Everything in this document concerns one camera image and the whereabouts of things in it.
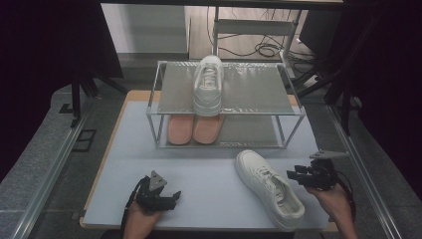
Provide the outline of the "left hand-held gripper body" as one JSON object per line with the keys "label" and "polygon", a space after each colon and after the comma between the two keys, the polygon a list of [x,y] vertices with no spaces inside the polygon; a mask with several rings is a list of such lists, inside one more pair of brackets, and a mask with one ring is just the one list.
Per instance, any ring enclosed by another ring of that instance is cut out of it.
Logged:
{"label": "left hand-held gripper body", "polygon": [[147,213],[164,211],[164,203],[171,201],[170,197],[161,197],[160,193],[164,189],[167,181],[155,170],[150,175],[145,175],[135,187],[135,201]]}

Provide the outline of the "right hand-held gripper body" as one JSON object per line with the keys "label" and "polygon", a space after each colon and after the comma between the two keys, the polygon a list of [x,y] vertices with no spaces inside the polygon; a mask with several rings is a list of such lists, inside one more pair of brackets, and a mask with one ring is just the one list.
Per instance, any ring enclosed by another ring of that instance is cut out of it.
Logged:
{"label": "right hand-held gripper body", "polygon": [[336,184],[339,184],[343,189],[347,190],[347,185],[338,177],[338,171],[335,170],[332,162],[334,159],[346,156],[346,152],[321,149],[311,154],[311,166],[308,168],[311,179],[307,183],[307,187],[326,191],[332,189]]}

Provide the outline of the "white lace-up sneaker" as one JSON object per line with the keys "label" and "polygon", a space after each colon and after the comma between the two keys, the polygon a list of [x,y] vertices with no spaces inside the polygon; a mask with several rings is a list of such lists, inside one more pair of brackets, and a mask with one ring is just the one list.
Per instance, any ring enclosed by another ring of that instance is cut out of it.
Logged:
{"label": "white lace-up sneaker", "polygon": [[242,181],[262,201],[273,224],[283,231],[296,230],[306,209],[290,184],[250,149],[237,155],[235,166]]}
{"label": "white lace-up sneaker", "polygon": [[223,78],[223,65],[217,56],[206,56],[200,61],[193,85],[193,107],[199,116],[214,117],[220,113]]}

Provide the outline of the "pink rubber slipper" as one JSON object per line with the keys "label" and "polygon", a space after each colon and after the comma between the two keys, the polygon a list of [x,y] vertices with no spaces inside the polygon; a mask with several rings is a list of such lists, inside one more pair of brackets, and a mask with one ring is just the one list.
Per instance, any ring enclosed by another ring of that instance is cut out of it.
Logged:
{"label": "pink rubber slipper", "polygon": [[174,115],[169,118],[167,138],[172,144],[185,144],[191,140],[194,116]]}
{"label": "pink rubber slipper", "polygon": [[193,138],[203,144],[213,143],[219,135],[223,122],[223,116],[199,117],[193,131]]}

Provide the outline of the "two-tier metal shoe rack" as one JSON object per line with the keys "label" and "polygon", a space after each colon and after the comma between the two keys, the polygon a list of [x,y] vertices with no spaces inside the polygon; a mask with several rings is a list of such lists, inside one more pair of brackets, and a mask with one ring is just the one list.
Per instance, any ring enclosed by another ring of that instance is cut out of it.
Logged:
{"label": "two-tier metal shoe rack", "polygon": [[[157,147],[173,147],[170,118],[195,114],[196,62],[160,62],[146,115]],[[223,64],[221,115],[211,147],[286,148],[306,116],[285,67],[278,63]]]}

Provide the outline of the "person's left hand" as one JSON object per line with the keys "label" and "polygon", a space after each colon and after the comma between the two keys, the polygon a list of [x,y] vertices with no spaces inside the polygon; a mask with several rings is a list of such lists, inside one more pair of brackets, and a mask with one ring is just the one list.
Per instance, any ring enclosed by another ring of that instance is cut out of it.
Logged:
{"label": "person's left hand", "polygon": [[161,215],[160,211],[147,214],[136,202],[132,202],[128,208],[123,235],[125,232],[150,234]]}

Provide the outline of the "white table mat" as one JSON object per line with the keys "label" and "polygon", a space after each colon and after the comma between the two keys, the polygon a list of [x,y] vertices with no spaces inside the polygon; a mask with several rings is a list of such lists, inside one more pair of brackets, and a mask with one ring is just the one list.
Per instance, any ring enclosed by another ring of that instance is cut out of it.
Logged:
{"label": "white table mat", "polygon": [[259,197],[237,174],[238,148],[157,148],[146,107],[146,102],[125,104],[82,226],[119,227],[134,187],[156,171],[167,180],[164,196],[181,193],[176,207],[157,223],[159,229],[276,229]]}

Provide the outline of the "black tripod stand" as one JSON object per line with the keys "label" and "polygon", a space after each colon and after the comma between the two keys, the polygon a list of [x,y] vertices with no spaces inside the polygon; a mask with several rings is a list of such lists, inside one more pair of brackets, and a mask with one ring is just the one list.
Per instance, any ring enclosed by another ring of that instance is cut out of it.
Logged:
{"label": "black tripod stand", "polygon": [[365,41],[369,38],[378,21],[377,15],[367,13],[364,17],[351,15],[349,27],[339,25],[339,30],[349,31],[348,38],[343,39],[341,47],[333,54],[313,67],[313,71],[318,74],[319,80],[298,92],[298,97],[303,98],[329,85],[323,100],[326,104],[333,105],[339,98],[342,98],[340,125],[346,134],[349,134],[352,71]]}
{"label": "black tripod stand", "polygon": [[72,79],[73,121],[71,127],[75,127],[82,117],[80,90],[83,90],[89,98],[95,98],[99,95],[99,89],[95,83],[95,79],[101,80],[124,95],[128,93],[127,88],[93,68],[76,68]]}

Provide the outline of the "white power strip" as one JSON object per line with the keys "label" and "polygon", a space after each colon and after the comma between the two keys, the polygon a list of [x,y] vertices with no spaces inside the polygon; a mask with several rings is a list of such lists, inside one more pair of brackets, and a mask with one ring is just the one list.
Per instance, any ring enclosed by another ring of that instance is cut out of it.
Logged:
{"label": "white power strip", "polygon": [[312,75],[310,78],[300,83],[300,87],[308,88],[316,83],[317,83],[317,75]]}

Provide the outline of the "black curtain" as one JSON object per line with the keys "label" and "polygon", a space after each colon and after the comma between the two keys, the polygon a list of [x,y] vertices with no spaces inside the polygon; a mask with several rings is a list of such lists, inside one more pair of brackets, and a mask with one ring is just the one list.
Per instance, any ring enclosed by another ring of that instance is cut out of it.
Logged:
{"label": "black curtain", "polygon": [[122,76],[101,0],[0,0],[0,181],[77,75]]}
{"label": "black curtain", "polygon": [[422,0],[360,1],[380,4],[346,9],[347,30],[380,19],[352,70],[359,117],[422,199]]}

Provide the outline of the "aluminium floor rail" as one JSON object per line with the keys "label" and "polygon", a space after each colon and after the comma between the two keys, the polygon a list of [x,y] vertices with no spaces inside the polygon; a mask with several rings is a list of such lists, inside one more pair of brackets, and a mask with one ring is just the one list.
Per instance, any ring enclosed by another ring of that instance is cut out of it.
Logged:
{"label": "aluminium floor rail", "polygon": [[77,137],[90,116],[95,101],[87,99],[82,113],[74,126],[70,117],[47,113],[35,137],[24,150],[23,159],[17,165],[18,200],[25,204],[17,210],[19,221],[9,239],[27,239],[44,208],[55,183],[72,151]]}
{"label": "aluminium floor rail", "polygon": [[402,239],[402,236],[395,224],[395,221],[390,211],[388,210],[384,200],[379,194],[375,184],[373,183],[373,180],[370,177],[369,172],[366,169],[353,140],[349,135],[346,134],[345,130],[342,128],[340,123],[340,116],[339,113],[336,111],[335,106],[327,106],[326,109],[343,145],[346,148],[351,163],[354,169],[356,170],[356,174],[360,182],[362,183],[363,189],[368,195],[368,199],[372,207],[374,208],[374,212],[378,218],[378,221],[381,224],[381,227],[387,239]]}

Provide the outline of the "grey metal stand frame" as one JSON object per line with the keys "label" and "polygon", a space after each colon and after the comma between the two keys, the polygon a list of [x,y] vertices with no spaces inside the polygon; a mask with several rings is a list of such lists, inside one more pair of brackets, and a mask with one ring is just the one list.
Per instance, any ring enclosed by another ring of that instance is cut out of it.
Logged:
{"label": "grey metal stand frame", "polygon": [[218,54],[219,34],[284,36],[286,37],[286,45],[281,51],[280,57],[285,66],[286,74],[293,79],[295,73],[293,65],[289,60],[289,50],[295,38],[301,15],[302,11],[299,10],[293,21],[220,19],[219,8],[216,7],[212,37],[212,54]]}

